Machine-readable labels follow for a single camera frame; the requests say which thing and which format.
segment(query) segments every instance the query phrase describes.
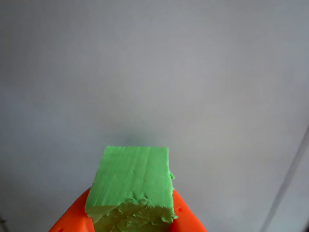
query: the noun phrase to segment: white wall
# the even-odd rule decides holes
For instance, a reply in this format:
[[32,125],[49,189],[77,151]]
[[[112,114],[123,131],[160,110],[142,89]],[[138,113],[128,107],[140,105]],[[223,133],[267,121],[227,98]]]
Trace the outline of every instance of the white wall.
[[292,181],[283,195],[281,204],[270,223],[269,232],[302,231],[309,219],[309,134],[303,143],[303,149],[298,153],[295,162],[297,168],[289,173],[294,173]]
[[308,1],[1,7],[0,210],[11,231],[47,231],[106,145],[169,146],[175,188],[210,232],[259,231],[309,122]]

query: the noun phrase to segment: orange plastic holder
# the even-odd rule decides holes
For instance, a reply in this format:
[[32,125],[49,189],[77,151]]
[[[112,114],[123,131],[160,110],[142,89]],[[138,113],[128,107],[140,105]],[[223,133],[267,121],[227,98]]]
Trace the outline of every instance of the orange plastic holder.
[[[92,220],[84,210],[88,193],[89,189],[70,206],[49,232],[95,232]],[[177,191],[173,192],[173,199],[178,218],[174,220],[170,232],[207,232]]]

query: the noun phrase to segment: green foam block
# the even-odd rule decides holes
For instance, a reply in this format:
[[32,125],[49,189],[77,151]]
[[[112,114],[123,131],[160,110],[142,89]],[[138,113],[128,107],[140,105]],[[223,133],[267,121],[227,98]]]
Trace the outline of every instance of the green foam block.
[[95,231],[169,231],[172,178],[168,148],[108,146],[85,205]]

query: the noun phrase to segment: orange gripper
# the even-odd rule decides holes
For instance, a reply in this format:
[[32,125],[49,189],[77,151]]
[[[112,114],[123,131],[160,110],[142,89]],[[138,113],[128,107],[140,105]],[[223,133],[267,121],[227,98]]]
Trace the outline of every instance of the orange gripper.
[[[95,232],[90,217],[85,213],[89,189],[86,190],[62,215],[49,232]],[[207,232],[177,191],[173,192],[174,210],[177,219],[170,232]]]

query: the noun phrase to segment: gray wall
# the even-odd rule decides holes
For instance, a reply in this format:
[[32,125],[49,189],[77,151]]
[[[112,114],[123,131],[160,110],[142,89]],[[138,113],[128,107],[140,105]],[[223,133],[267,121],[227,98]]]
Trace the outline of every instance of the gray wall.
[[[210,232],[258,232],[309,123],[307,0],[0,5],[0,213],[43,232],[106,145],[170,147]],[[309,216],[308,156],[269,232]]]

